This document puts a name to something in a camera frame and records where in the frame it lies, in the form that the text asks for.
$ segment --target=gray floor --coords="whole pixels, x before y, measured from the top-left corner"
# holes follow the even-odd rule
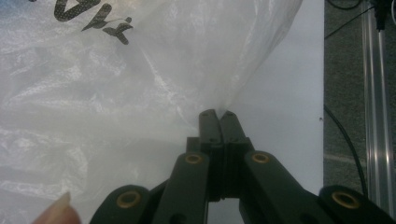
[[[343,4],[347,0],[334,0]],[[343,11],[325,6],[325,35],[361,13],[361,8]],[[366,171],[364,80],[361,18],[325,41],[324,102],[346,128]],[[386,67],[389,77],[393,147],[396,148],[396,25],[386,24]],[[343,135],[325,115],[324,184],[343,185],[361,192],[357,168]]]

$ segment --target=black cable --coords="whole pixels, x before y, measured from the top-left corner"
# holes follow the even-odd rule
[[[328,35],[326,35],[324,37],[324,39],[329,38],[332,35],[335,35],[338,31],[340,31],[342,28],[344,28],[346,25],[350,24],[352,21],[356,20],[359,16],[363,15],[364,13],[368,12],[370,9],[373,9],[374,7],[369,7],[366,10],[364,10],[361,14],[357,15],[356,17],[352,18],[350,21],[347,21],[346,23],[344,23],[342,26],[338,27],[337,29],[335,29],[333,32],[329,33]]]
[[[364,178],[364,172],[363,169],[361,168],[361,161],[359,160],[358,153],[356,152],[355,147],[352,144],[352,141],[349,138],[349,135],[347,134],[347,131],[341,124],[341,122],[335,117],[335,115],[332,113],[332,111],[324,105],[324,111],[332,118],[334,123],[337,125],[338,129],[341,131],[342,135],[346,139],[347,144],[349,145],[350,151],[352,152],[353,159],[355,160],[356,167],[358,168],[358,173],[359,173],[359,178],[361,179],[361,191],[363,192],[363,195],[365,197],[368,197],[368,192],[367,192],[367,186],[366,186],[366,181]]]
[[[335,8],[341,9],[341,10],[352,10],[352,9],[358,7],[361,4],[362,0],[358,0],[358,3],[356,3],[352,7],[340,7],[340,6],[337,6],[332,0],[327,0],[327,2],[330,5],[332,5],[332,7],[335,7]]]

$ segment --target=metal rail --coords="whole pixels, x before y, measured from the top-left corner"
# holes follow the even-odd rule
[[[369,8],[362,4],[362,11]],[[395,218],[395,175],[384,66],[385,32],[375,27],[375,11],[362,17],[366,112],[367,180],[369,199]]]

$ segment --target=fingernail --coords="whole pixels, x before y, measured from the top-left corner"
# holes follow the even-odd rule
[[[59,219],[60,216],[64,213],[64,210],[69,206],[69,204],[70,204],[70,193],[66,192],[64,195],[62,195],[60,199],[54,202],[50,207],[49,216],[46,219],[45,224],[52,224],[57,219]]]

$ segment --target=plastic bag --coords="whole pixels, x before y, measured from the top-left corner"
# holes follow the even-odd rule
[[[66,191],[83,223],[109,192],[170,175],[301,0],[0,2],[0,223]]]

